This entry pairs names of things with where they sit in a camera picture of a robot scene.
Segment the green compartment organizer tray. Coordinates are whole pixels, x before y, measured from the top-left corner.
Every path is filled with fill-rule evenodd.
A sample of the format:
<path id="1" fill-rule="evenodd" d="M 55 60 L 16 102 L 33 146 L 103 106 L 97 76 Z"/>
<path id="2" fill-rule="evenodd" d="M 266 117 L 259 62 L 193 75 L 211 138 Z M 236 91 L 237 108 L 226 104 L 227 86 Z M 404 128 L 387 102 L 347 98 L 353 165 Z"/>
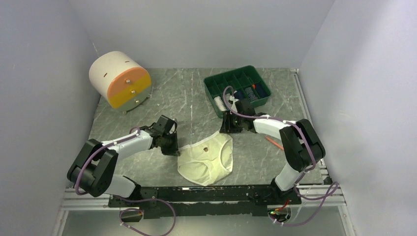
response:
<path id="1" fill-rule="evenodd" d="M 267 100 L 271 96 L 271 91 L 269 87 L 266 85 L 258 70 L 252 65 L 247 65 L 237 69 L 232 69 L 226 72 L 208 76 L 203 79 L 203 82 L 205 86 L 206 95 L 210 103 L 212 104 L 218 118 L 223 117 L 223 112 L 221 112 L 217 108 L 213 99 L 217 96 L 220 96 L 222 98 L 223 92 L 227 86 L 232 86 L 234 89 L 234 93 L 237 90 L 241 90 L 245 93 L 245 88 L 252 87 L 252 85 L 256 83 L 261 83 L 263 88 L 268 93 L 268 97 L 260 98 L 257 92 L 254 90 L 255 94 L 259 99 L 257 101 L 251 102 L 251 105 L 255 108 L 265 105 Z"/>

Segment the cream cloth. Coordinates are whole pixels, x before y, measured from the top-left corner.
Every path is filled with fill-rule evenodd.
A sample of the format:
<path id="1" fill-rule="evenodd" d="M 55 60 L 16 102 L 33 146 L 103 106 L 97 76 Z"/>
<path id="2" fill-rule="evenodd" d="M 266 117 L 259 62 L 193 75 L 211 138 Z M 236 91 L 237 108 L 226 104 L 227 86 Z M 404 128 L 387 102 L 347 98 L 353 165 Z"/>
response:
<path id="1" fill-rule="evenodd" d="M 233 171 L 233 138 L 228 134 L 217 131 L 179 150 L 178 173 L 194 184 L 209 186 Z"/>

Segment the white pink-trimmed underwear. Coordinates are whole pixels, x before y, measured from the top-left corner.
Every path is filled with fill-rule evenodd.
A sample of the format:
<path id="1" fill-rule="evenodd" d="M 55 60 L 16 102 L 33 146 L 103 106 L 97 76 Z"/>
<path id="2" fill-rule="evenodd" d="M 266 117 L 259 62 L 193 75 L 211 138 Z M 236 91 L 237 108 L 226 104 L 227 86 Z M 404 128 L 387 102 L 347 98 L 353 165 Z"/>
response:
<path id="1" fill-rule="evenodd" d="M 225 107 L 225 105 L 224 105 L 224 103 L 223 103 L 223 101 L 222 101 L 222 98 L 221 98 L 220 96 L 215 97 L 213 100 L 214 100 L 214 102 L 215 102 L 215 104 L 216 104 L 217 108 L 218 108 L 221 112 L 224 112 L 224 111 L 226 111 L 226 110 L 227 110 L 227 108 Z"/>

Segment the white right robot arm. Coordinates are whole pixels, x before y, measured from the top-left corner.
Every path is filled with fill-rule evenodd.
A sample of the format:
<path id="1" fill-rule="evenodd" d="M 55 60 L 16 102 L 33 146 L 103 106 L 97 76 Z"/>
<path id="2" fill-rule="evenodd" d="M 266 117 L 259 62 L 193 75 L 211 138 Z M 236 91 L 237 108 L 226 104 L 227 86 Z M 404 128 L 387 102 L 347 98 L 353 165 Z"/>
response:
<path id="1" fill-rule="evenodd" d="M 326 150 L 311 122 L 305 118 L 288 121 L 256 113 L 248 99 L 238 101 L 236 108 L 236 111 L 223 112 L 221 133 L 240 133 L 245 129 L 275 137 L 282 143 L 286 164 L 273 179 L 274 188 L 270 191 L 271 200 L 282 204 L 289 198 L 289 190 L 325 157 Z"/>

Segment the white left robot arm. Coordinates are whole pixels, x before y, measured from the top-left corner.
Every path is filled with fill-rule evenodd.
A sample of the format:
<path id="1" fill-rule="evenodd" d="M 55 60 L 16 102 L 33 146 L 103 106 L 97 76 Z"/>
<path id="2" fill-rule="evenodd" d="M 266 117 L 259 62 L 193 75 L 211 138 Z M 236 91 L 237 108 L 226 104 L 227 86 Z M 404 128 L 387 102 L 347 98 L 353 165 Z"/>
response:
<path id="1" fill-rule="evenodd" d="M 159 148 L 165 156 L 179 156 L 177 121 L 161 115 L 149 126 L 133 127 L 128 135 L 100 142 L 87 140 L 67 172 L 77 195 L 113 195 L 129 207 L 140 202 L 141 186 L 123 175 L 116 175 L 118 161 L 142 151 Z"/>

